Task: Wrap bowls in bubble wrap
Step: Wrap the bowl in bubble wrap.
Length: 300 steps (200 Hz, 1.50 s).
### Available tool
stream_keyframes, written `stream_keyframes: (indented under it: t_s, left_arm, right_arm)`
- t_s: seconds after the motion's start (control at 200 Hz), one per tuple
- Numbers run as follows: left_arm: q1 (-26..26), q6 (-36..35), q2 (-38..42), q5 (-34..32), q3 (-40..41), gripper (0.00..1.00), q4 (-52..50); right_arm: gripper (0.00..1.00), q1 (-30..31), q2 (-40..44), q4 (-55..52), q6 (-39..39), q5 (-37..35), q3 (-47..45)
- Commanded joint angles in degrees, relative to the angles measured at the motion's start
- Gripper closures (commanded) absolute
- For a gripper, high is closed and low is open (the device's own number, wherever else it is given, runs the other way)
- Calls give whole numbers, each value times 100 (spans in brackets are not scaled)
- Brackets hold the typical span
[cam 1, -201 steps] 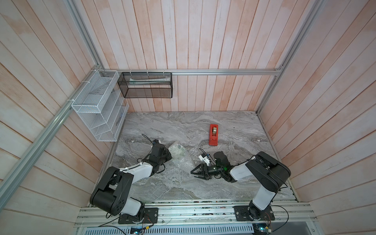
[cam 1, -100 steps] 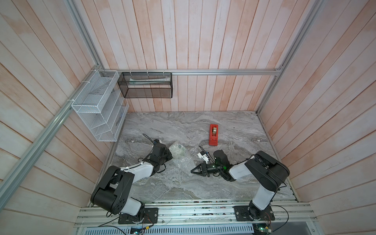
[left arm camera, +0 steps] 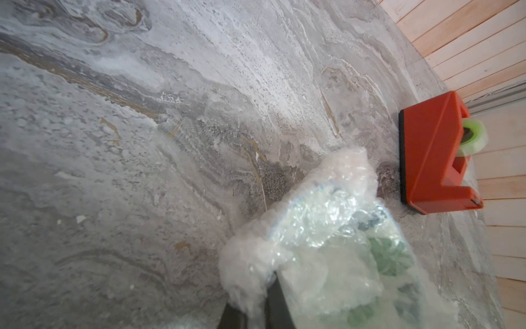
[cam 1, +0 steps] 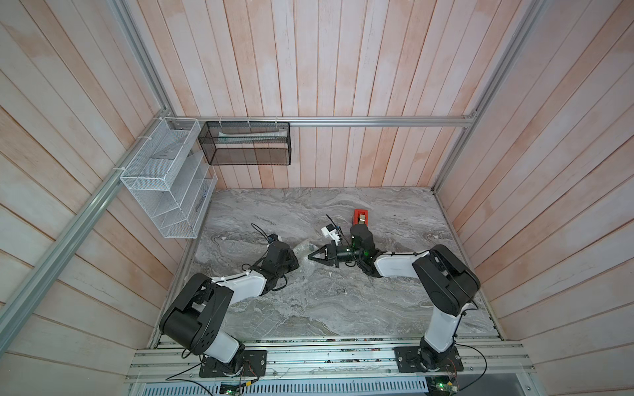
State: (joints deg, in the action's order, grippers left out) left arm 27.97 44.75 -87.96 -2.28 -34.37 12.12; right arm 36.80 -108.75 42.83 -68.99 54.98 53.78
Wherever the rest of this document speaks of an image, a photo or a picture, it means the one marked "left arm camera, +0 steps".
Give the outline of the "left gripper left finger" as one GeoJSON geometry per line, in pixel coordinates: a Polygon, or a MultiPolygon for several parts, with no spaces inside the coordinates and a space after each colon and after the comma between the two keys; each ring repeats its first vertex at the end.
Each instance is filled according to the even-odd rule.
{"type": "Polygon", "coordinates": [[[227,303],[223,310],[217,329],[248,329],[247,316],[227,303]]]}

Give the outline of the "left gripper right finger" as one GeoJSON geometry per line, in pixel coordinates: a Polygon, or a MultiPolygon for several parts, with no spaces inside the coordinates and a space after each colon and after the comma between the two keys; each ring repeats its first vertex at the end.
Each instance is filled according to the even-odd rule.
{"type": "Polygon", "coordinates": [[[265,329],[296,329],[278,275],[267,289],[264,305],[265,329]]]}

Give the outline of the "clear bubble wrap sheet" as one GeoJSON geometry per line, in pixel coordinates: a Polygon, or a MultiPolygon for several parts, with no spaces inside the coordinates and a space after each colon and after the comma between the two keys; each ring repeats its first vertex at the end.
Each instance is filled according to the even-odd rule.
{"type": "Polygon", "coordinates": [[[377,196],[364,148],[327,155],[219,256],[248,328],[459,328],[377,196]]]}

